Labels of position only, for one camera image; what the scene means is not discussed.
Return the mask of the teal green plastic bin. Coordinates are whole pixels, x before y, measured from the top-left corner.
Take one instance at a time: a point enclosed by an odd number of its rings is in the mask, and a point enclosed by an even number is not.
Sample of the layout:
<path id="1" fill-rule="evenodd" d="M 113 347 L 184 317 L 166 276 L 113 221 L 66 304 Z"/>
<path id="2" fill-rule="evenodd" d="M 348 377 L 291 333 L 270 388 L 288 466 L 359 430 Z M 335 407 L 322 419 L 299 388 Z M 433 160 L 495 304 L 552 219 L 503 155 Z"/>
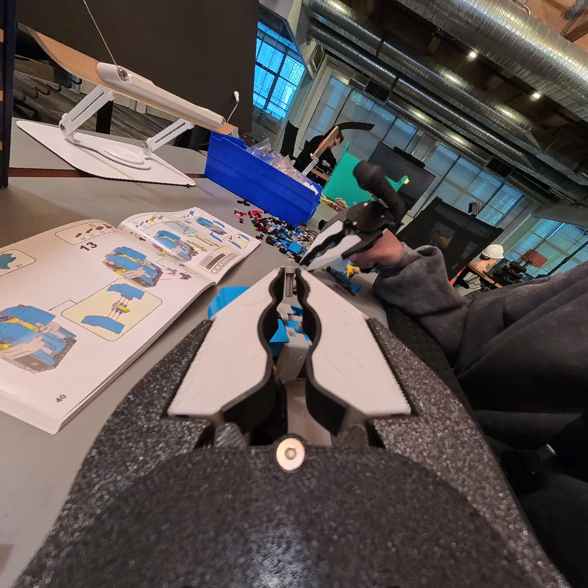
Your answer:
<path id="1" fill-rule="evenodd" d="M 349 153 L 350 143 L 347 142 L 342 151 L 333 173 L 322 190 L 322 196 L 331 201 L 341 199 L 348 207 L 357 203 L 372 200 L 371 195 L 362 189 L 353 175 L 353 170 L 360 163 L 360 160 Z M 409 208 L 409 197 L 403 195 L 401 188 L 414 182 L 417 173 L 412 169 L 409 162 L 402 158 L 384 163 L 375 163 L 379 166 L 388 182 L 401 195 L 401 201 L 405 208 Z"/>

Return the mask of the black partition panel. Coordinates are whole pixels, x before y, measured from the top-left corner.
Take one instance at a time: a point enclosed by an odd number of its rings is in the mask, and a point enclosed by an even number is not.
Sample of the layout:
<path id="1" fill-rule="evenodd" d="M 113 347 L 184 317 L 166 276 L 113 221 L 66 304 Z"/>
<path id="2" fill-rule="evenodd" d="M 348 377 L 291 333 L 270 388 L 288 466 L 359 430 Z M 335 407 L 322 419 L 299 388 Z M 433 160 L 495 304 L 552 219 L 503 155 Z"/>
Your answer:
<path id="1" fill-rule="evenodd" d="M 250 131 L 259 1 L 18 1 L 18 22 Z"/>

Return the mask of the person's dark grey clothing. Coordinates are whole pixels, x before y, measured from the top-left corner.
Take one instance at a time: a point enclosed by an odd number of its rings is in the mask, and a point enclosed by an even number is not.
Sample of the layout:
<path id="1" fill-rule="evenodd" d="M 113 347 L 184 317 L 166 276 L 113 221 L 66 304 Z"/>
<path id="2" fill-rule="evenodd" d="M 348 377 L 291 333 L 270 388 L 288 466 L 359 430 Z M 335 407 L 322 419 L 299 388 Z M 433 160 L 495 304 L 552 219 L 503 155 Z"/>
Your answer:
<path id="1" fill-rule="evenodd" d="M 414 321 L 478 415 L 577 415 L 535 447 L 522 442 L 528 424 L 517 417 L 499 461 L 549 558 L 573 587 L 587 587 L 587 263 L 465 306 L 462 322 Z"/>

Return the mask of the black wall screen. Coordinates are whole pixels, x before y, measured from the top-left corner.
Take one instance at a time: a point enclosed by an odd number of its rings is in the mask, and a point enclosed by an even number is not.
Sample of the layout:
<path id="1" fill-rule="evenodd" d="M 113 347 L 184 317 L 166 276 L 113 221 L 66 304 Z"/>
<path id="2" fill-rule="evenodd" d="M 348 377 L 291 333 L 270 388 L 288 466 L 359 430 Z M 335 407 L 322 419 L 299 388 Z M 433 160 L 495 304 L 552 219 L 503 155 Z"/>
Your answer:
<path id="1" fill-rule="evenodd" d="M 397 188 L 407 210 L 413 207 L 436 178 L 434 173 L 425 169 L 423 162 L 397 147 L 390 148 L 382 142 L 378 143 L 368 161 L 380 166 L 392 182 L 400 183 L 402 178 L 408 177 L 408 183 Z"/>

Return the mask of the open instruction booklet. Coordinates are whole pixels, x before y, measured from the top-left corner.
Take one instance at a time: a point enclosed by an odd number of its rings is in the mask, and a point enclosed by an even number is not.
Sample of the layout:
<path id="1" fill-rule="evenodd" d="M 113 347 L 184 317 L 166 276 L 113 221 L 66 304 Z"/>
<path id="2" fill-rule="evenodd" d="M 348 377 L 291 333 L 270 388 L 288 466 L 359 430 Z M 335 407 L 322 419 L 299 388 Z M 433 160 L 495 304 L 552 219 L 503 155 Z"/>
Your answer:
<path id="1" fill-rule="evenodd" d="M 258 246 L 191 208 L 1 249 L 1 412 L 57 433 Z"/>

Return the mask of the wooden laptop stand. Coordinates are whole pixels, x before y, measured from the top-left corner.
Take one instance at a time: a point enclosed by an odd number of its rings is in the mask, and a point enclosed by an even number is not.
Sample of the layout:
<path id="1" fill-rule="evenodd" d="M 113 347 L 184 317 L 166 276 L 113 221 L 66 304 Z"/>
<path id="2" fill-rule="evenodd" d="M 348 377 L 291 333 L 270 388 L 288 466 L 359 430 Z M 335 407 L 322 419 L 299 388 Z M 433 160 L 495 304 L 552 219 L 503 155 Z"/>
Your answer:
<path id="1" fill-rule="evenodd" d="M 324 151 L 328 148 L 332 148 L 337 143 L 337 137 L 342 134 L 344 130 L 349 129 L 358 129 L 358 130 L 372 130 L 374 127 L 373 123 L 367 122 L 357 122 L 357 121 L 350 121 L 350 122 L 343 122 L 340 125 L 334 126 L 321 140 L 321 143 L 317 146 L 317 148 L 311 153 L 311 161 L 305 167 L 303 171 L 303 175 L 307 175 L 312 171 L 312 169 L 318 165 Z"/>

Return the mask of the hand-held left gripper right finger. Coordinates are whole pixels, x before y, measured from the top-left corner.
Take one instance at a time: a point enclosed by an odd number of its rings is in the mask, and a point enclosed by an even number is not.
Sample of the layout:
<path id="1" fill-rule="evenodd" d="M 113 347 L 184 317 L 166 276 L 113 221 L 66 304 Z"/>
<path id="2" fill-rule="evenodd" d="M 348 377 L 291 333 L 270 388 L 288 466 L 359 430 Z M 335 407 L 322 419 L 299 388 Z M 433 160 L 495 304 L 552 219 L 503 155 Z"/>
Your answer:
<path id="1" fill-rule="evenodd" d="M 349 423 L 410 415 L 368 316 L 305 270 L 296 270 L 296 290 L 311 340 L 305 398 L 313 419 L 338 436 Z"/>

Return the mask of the grey desk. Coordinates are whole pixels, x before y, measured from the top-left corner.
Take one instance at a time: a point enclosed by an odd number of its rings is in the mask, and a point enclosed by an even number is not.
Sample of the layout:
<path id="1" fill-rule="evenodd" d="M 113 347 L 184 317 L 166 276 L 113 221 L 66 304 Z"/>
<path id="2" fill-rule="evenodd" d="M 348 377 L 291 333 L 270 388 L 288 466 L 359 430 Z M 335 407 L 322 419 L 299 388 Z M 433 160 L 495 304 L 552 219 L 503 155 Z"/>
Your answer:
<path id="1" fill-rule="evenodd" d="M 197 206 L 225 223 L 236 196 L 205 179 L 206 158 L 165 146 L 158 155 L 187 174 L 194 187 L 83 177 L 12 122 L 9 185 L 1 190 L 1 246 L 87 218 L 119 224 L 143 212 Z M 166 332 L 59 433 L 50 435 L 1 414 L 1 587 L 11 587 L 45 535 L 95 437 L 131 388 L 207 317 L 210 288 Z"/>

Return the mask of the person's right forearm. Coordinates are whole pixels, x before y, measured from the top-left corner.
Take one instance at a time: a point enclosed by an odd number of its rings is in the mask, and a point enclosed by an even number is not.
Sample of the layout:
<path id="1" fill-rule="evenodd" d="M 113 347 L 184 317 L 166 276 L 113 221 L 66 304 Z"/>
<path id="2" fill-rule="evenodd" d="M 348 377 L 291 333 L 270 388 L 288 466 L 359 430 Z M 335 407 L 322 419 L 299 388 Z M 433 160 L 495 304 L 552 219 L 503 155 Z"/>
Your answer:
<path id="1" fill-rule="evenodd" d="M 379 274 L 373 284 L 374 294 L 417 322 L 465 320 L 467 308 L 449 282 L 437 247 L 412 249 L 401 244 L 397 260 L 381 261 L 376 267 Z"/>

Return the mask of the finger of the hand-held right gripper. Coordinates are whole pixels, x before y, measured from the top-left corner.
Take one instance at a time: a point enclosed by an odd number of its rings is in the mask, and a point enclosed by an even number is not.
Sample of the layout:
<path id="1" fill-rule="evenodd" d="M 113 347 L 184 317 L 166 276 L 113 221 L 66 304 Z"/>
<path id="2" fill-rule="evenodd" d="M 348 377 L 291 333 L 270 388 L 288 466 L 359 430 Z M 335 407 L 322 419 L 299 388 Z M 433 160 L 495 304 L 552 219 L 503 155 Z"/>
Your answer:
<path id="1" fill-rule="evenodd" d="M 347 265 L 351 255 L 367 251 L 384 233 L 385 230 L 360 234 L 346 230 L 346 236 L 341 242 L 307 265 L 307 271 L 324 269 L 328 266 L 341 270 Z"/>
<path id="2" fill-rule="evenodd" d="M 307 248 L 305 254 L 299 261 L 299 265 L 310 265 L 328 249 L 338 245 L 345 236 L 346 228 L 344 221 L 339 219 L 333 224 L 325 226 Z"/>

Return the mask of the person's right hand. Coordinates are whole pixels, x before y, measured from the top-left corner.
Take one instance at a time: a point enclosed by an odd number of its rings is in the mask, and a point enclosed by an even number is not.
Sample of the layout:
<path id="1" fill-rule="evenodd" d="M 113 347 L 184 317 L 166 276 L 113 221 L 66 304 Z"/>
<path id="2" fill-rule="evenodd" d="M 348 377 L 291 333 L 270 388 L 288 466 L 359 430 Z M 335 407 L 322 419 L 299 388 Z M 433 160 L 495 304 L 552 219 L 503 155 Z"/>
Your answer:
<path id="1" fill-rule="evenodd" d="M 361 270 L 371 270 L 377 265 L 389 267 L 401 257 L 404 245 L 392 231 L 386 231 L 365 252 L 351 255 L 349 260 Z"/>

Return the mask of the white laptop stand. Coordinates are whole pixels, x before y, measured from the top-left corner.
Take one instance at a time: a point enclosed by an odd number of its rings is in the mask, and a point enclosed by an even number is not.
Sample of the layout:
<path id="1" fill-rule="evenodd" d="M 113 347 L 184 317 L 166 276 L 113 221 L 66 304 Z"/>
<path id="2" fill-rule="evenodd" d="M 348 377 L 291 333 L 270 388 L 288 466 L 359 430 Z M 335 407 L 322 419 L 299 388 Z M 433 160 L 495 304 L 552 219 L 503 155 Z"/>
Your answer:
<path id="1" fill-rule="evenodd" d="M 194 186 L 195 182 L 155 154 L 163 145 L 194 126 L 229 135 L 234 126 L 209 109 L 168 92 L 128 68 L 99 62 L 57 40 L 29 30 L 40 46 L 64 69 L 94 88 L 64 114 L 58 126 L 20 121 L 18 127 L 75 169 L 103 179 Z M 158 108 L 176 117 L 164 130 L 140 145 L 80 133 L 80 127 L 115 94 Z"/>

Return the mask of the clear bags in bin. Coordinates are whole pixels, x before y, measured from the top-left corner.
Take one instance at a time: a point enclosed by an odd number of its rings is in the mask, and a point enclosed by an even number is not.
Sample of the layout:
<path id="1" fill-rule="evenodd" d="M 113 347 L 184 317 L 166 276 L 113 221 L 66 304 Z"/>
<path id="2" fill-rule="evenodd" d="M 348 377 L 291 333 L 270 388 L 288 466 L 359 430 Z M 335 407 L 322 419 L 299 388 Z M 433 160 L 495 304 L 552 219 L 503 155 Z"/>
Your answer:
<path id="1" fill-rule="evenodd" d="M 320 193 L 320 189 L 317 188 L 307 176 L 295 169 L 293 161 L 288 155 L 283 156 L 272 148 L 269 139 L 265 139 L 261 143 L 256 143 L 247 147 L 246 152 L 261 159 L 291 179 L 296 180 L 315 194 Z"/>

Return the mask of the pile of loose bricks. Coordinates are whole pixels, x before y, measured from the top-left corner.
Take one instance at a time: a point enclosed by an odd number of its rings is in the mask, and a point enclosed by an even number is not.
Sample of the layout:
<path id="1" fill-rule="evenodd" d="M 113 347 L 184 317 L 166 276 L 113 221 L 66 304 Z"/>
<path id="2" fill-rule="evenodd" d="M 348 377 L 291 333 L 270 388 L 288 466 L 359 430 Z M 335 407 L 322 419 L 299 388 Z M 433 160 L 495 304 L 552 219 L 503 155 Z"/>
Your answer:
<path id="1" fill-rule="evenodd" d="M 308 229 L 305 224 L 290 225 L 265 210 L 255 208 L 245 199 L 236 200 L 233 213 L 240 224 L 245 222 L 246 217 L 249 219 L 256 239 L 277 248 L 280 253 L 297 263 L 301 261 L 318 235 L 317 231 Z M 352 296 L 355 296 L 362 288 L 361 285 L 353 282 L 353 277 L 359 273 L 359 268 L 347 260 L 335 261 L 321 270 L 334 278 L 334 283 L 339 289 Z"/>

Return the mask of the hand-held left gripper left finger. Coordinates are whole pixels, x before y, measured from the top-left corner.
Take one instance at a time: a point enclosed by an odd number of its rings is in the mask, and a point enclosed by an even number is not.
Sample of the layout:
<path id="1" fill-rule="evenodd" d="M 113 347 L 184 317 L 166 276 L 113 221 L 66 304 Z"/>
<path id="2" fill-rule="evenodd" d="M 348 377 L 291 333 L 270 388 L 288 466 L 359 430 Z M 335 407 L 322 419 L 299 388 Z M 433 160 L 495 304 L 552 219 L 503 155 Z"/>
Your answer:
<path id="1" fill-rule="evenodd" d="M 273 352 L 284 268 L 270 271 L 213 317 L 169 407 L 169 417 L 235 423 L 248 433 L 271 413 Z"/>

